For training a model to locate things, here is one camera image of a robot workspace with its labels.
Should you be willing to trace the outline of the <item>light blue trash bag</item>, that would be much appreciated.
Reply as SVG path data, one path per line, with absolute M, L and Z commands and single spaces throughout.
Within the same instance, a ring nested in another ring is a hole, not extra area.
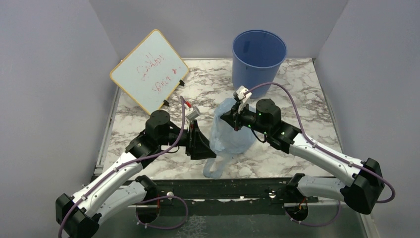
M 210 149 L 221 159 L 215 170 L 212 170 L 216 159 L 207 159 L 203 168 L 203 176 L 206 178 L 221 178 L 225 168 L 234 160 L 234 157 L 245 153 L 256 141 L 250 129 L 242 127 L 235 131 L 221 116 L 230 111 L 236 101 L 226 98 L 214 110 L 214 118 L 210 132 Z

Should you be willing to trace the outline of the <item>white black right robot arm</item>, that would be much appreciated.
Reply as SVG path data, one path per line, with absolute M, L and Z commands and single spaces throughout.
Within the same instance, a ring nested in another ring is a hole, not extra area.
M 293 202 L 303 197 L 324 197 L 345 202 L 362 214 L 370 214 L 379 203 L 385 184 L 378 161 L 362 161 L 348 157 L 304 135 L 303 131 L 281 119 L 281 110 L 271 99 L 261 99 L 256 111 L 236 102 L 221 115 L 235 131 L 246 126 L 266 136 L 271 147 L 305 159 L 324 169 L 334 178 L 295 175 L 286 187 L 286 196 Z

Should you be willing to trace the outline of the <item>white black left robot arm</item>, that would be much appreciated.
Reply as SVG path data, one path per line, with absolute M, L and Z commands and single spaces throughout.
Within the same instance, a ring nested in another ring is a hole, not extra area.
M 123 208 L 158 200 L 156 185 L 147 176 L 141 176 L 125 190 L 119 188 L 173 147 L 185 147 L 192 160 L 215 158 L 209 140 L 199 129 L 196 118 L 200 114 L 196 107 L 184 109 L 181 127 L 177 127 L 167 111 L 154 111 L 144 130 L 130 141 L 112 166 L 80 191 L 73 195 L 64 193 L 56 200 L 58 236 L 66 232 L 71 238 L 91 238 L 102 223 Z

